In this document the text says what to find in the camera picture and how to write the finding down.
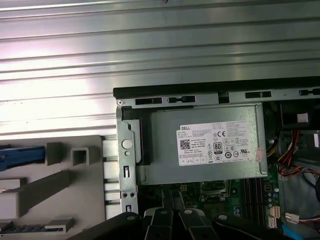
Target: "mounting hole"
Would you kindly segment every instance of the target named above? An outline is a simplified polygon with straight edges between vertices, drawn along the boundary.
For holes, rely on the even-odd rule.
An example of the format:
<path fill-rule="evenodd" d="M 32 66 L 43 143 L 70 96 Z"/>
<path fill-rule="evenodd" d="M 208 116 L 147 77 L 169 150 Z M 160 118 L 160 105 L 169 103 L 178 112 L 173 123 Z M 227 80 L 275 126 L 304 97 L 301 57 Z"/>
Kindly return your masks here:
<path fill-rule="evenodd" d="M 129 139 L 125 139 L 122 141 L 122 147 L 124 149 L 130 149 L 132 147 L 132 141 L 130 141 Z"/>

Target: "silver metal panel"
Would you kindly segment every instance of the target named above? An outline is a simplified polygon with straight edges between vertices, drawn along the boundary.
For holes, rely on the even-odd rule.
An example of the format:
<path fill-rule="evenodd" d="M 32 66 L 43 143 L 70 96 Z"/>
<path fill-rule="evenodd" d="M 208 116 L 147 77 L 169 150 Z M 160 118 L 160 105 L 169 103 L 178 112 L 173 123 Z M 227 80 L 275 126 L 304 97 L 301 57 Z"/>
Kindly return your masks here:
<path fill-rule="evenodd" d="M 114 128 L 114 87 L 320 75 L 319 7 L 1 1 L 0 132 Z"/>
<path fill-rule="evenodd" d="M 179 166 L 177 130 L 180 126 L 229 121 L 248 121 L 252 160 Z M 255 178 L 267 174 L 267 157 L 263 156 L 261 163 L 255 161 L 257 149 L 265 148 L 266 144 L 262 105 L 259 103 L 159 111 L 151 114 L 150 122 L 151 164 L 136 167 L 137 181 L 142 185 Z"/>

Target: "80 plus logo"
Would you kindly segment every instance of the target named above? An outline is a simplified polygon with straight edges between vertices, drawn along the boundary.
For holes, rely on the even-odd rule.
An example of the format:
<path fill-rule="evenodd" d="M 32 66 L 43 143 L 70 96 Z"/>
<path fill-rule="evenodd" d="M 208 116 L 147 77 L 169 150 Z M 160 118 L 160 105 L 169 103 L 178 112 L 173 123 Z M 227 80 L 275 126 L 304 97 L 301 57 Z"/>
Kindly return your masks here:
<path fill-rule="evenodd" d="M 222 143 L 221 142 L 215 142 L 213 144 L 213 152 L 214 154 L 222 154 Z"/>

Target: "barcode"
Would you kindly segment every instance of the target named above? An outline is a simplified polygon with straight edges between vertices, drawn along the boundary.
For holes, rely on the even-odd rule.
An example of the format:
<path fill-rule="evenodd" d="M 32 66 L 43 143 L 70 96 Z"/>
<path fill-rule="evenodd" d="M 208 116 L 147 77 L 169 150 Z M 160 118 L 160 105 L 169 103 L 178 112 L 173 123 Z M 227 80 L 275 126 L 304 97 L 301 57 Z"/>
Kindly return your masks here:
<path fill-rule="evenodd" d="M 190 149 L 190 139 L 180 140 L 180 148 L 182 150 Z"/>

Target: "green circuit board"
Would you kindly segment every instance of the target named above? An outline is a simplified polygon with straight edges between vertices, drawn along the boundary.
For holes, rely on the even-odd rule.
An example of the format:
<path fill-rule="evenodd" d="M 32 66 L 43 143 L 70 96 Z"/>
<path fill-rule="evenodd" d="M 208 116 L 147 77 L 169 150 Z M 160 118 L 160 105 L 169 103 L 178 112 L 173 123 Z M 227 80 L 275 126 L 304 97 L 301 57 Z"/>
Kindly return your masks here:
<path fill-rule="evenodd" d="M 268 172 L 268 176 L 262 178 L 261 191 L 266 226 L 268 225 L 270 207 L 280 204 L 277 168 L 269 166 Z M 229 213 L 238 217 L 245 216 L 243 212 L 245 210 L 243 205 L 244 181 L 240 179 L 139 186 L 138 196 L 140 199 L 138 202 L 141 214 L 148 208 L 162 205 L 163 188 L 180 190 L 186 208 L 200 209 L 210 219 L 218 213 Z M 221 194 L 214 194 L 215 191 L 221 191 Z"/>
<path fill-rule="evenodd" d="M 223 212 L 233 213 L 236 216 L 242 215 L 242 193 L 240 180 L 238 179 L 141 186 L 139 194 L 141 193 L 148 198 L 148 201 L 145 202 L 149 204 L 154 202 L 155 206 L 161 206 L 162 188 L 180 190 L 185 207 L 200 209 L 208 218 Z M 222 195 L 207 194 L 215 190 L 223 191 Z M 145 208 L 143 206 L 139 207 L 141 211 L 144 211 Z"/>

